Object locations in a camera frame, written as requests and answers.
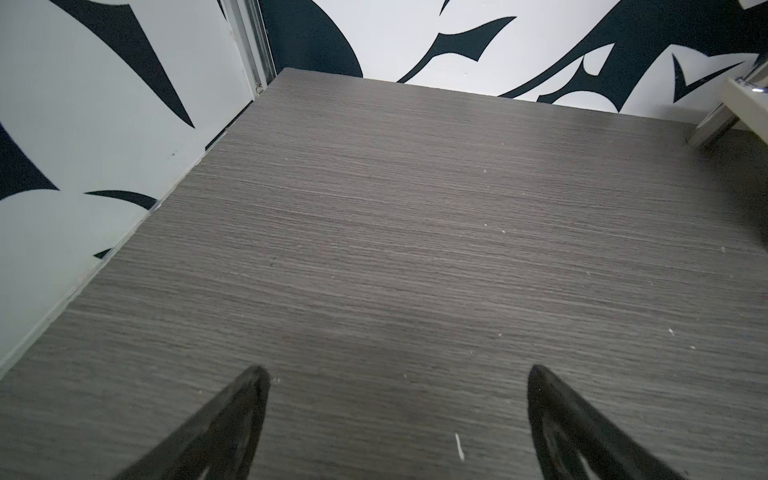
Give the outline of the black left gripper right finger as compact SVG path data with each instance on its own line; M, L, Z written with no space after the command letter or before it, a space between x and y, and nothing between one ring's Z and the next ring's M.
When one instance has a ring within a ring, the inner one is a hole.
M531 368L528 419L546 479L680 479L550 369Z

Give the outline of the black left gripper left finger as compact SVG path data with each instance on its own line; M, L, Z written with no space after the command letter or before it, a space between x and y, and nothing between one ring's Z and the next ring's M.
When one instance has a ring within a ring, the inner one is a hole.
M270 376L246 368L117 479L246 479L263 428Z

